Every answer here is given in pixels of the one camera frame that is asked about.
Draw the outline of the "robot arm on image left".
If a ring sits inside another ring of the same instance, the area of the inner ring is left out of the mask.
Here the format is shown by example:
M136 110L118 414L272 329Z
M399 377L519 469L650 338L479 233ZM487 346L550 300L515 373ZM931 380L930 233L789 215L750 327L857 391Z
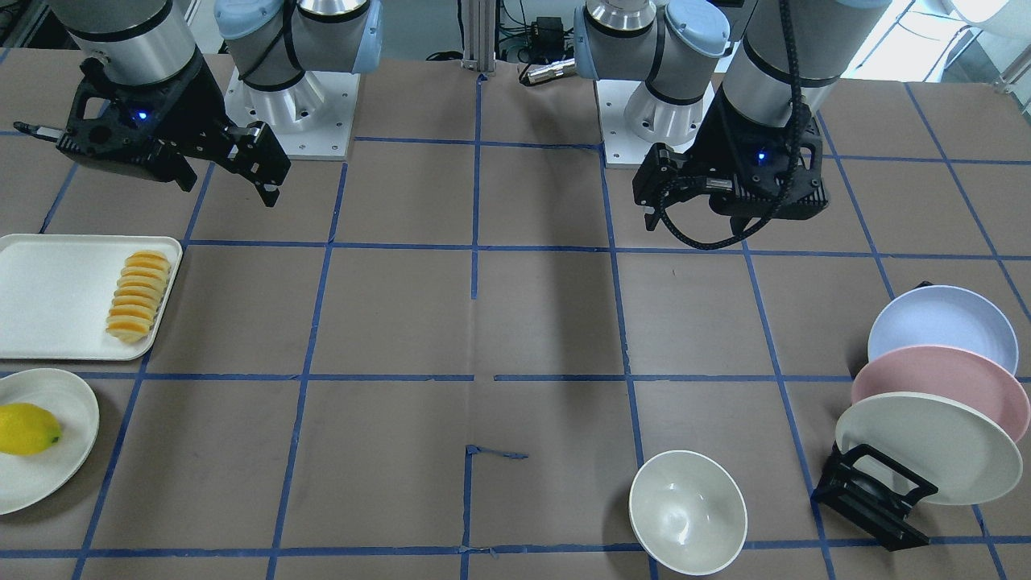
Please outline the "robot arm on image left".
M178 184L192 158L240 175L271 208L291 167L279 133L325 107L318 73L370 73L383 55L379 1L217 1L218 33L244 87L247 120L227 106L172 1L52 1L84 52L62 128L14 128L86 168Z

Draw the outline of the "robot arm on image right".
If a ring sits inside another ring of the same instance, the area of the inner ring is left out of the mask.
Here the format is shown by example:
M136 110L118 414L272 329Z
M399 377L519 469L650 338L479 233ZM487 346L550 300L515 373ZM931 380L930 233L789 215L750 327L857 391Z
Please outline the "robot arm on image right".
M625 118L648 142L632 181L648 230L704 196L731 241L829 205L814 114L887 1L588 1L578 75L636 81Z

